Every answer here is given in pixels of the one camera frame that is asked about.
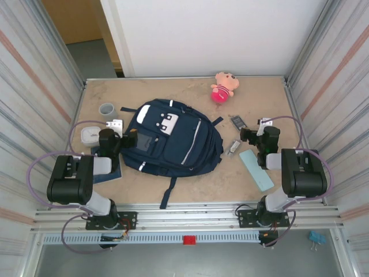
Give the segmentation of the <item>navy blue backpack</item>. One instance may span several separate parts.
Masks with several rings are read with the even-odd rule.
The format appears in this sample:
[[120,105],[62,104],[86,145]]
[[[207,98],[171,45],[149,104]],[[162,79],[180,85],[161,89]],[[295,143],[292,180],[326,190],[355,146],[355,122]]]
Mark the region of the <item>navy blue backpack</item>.
[[154,99],[137,109],[122,107],[133,113],[127,130],[135,129],[137,145],[121,150],[127,167],[142,173],[168,177],[160,209],[166,209],[178,178],[204,175],[221,162],[223,139],[216,125],[223,118],[211,121],[192,107],[168,99]]

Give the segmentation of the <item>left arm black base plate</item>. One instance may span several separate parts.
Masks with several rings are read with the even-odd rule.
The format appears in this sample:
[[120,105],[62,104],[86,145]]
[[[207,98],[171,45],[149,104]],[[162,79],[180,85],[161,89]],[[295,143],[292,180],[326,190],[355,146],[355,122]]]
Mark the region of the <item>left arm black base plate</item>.
[[117,216],[92,216],[86,221],[87,230],[135,230],[136,212],[118,212]]

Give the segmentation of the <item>aluminium mounting rail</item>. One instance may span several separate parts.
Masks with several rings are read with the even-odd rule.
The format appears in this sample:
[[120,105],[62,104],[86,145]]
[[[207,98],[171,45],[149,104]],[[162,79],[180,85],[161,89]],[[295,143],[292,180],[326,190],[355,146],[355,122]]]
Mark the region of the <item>aluminium mounting rail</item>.
[[[235,215],[237,202],[171,203],[166,209],[158,204],[121,204],[118,211],[137,212],[136,231],[234,231],[239,228]],[[84,232],[86,222],[78,218],[78,209],[37,211],[33,233],[58,233],[68,219],[67,231]],[[341,229],[344,227],[337,207],[320,201],[305,201],[290,207],[293,229]]]

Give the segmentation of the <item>grey cup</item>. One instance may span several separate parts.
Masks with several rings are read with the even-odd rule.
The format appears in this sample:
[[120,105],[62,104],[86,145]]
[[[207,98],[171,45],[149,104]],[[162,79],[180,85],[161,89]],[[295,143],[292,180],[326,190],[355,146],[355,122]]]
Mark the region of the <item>grey cup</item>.
[[99,107],[99,113],[105,121],[113,121],[118,119],[118,113],[112,103],[103,103]]

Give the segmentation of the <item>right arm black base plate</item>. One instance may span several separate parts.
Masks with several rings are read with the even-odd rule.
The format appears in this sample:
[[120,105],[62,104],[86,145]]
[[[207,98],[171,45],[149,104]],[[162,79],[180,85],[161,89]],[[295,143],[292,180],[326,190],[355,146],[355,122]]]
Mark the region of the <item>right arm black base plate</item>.
[[258,212],[256,209],[239,210],[238,221],[240,228],[274,228],[290,225],[286,212]]

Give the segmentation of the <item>striped enclosure side panel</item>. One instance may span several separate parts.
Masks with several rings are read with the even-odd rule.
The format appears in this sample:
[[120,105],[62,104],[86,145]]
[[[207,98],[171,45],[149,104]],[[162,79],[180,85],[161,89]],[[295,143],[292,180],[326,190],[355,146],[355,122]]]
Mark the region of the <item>striped enclosure side panel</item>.
[[41,0],[0,0],[0,277],[21,273],[28,236],[84,78]]
[[354,273],[369,277],[369,0],[327,0],[287,78],[306,144],[334,175]]

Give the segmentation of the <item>brown wooden door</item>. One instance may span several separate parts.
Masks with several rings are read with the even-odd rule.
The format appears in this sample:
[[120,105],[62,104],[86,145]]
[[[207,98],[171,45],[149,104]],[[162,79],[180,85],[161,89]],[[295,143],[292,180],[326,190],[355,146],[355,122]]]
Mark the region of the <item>brown wooden door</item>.
[[103,40],[118,73],[122,65],[114,45],[101,0],[41,0],[65,44]]

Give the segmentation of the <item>small silver stapler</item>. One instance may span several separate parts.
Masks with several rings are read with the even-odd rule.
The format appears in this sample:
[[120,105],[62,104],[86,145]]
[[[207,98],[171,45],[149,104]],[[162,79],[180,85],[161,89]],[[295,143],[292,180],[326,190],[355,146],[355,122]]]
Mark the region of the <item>small silver stapler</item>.
[[229,147],[227,148],[225,154],[227,156],[233,156],[237,151],[237,149],[239,148],[239,146],[241,145],[241,143],[242,143],[241,140],[233,140],[232,143],[230,143]]

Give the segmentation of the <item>light blue pencil case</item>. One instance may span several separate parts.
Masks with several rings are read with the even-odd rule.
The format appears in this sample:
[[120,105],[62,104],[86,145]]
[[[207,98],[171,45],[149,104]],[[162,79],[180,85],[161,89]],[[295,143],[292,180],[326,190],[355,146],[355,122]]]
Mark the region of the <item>light blue pencil case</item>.
[[259,166],[257,157],[251,149],[241,152],[239,156],[261,192],[274,187],[273,181],[266,171]]

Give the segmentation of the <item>pink plush doll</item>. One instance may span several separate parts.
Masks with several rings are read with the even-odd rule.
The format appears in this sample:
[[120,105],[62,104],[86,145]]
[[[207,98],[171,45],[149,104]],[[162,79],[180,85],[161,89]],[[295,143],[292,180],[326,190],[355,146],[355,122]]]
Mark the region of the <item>pink plush doll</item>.
[[217,73],[215,79],[216,83],[210,86],[211,98],[214,102],[223,104],[229,97],[233,97],[234,90],[239,87],[239,80],[228,72]]

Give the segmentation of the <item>navy blue book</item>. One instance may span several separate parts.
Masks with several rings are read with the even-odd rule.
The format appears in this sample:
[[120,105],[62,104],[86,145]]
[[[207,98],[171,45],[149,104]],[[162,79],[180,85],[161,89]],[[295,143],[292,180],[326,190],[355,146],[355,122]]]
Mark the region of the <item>navy blue book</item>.
[[118,165],[114,172],[109,174],[102,174],[102,175],[94,175],[93,176],[93,184],[100,184],[103,182],[112,181],[115,179],[119,179],[122,177],[122,170],[121,170],[121,155],[118,155]]

